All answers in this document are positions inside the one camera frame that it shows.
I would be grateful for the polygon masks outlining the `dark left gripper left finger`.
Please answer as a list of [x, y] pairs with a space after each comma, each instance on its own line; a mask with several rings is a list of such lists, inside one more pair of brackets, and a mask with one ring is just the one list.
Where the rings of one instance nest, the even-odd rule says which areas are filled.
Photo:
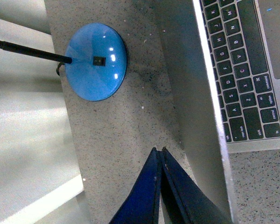
[[153, 148], [130, 194], [111, 219], [111, 224], [157, 224], [161, 194], [161, 161]]

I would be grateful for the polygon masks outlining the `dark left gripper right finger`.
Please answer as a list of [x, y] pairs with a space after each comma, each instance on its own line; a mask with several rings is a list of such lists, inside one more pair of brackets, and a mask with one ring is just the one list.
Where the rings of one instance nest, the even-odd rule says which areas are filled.
[[225, 223], [225, 215], [199, 189], [165, 147], [161, 151], [161, 164], [161, 195], [172, 223]]

